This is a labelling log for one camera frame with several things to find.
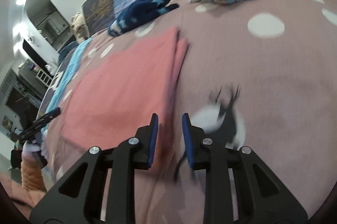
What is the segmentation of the white gloved left hand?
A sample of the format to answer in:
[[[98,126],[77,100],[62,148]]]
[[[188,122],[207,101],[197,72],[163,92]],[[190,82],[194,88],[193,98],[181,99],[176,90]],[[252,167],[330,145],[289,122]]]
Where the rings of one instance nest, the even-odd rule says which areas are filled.
[[[48,151],[45,136],[41,132],[36,133],[24,143],[22,159],[37,164],[41,169],[47,166]]]

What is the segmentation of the orange left sleeve forearm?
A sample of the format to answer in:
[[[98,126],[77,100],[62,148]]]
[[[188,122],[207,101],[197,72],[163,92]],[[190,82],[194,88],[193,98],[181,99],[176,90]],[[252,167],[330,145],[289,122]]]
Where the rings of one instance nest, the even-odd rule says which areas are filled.
[[[42,176],[41,164],[31,158],[22,158],[21,181],[22,187],[26,190],[47,192]]]

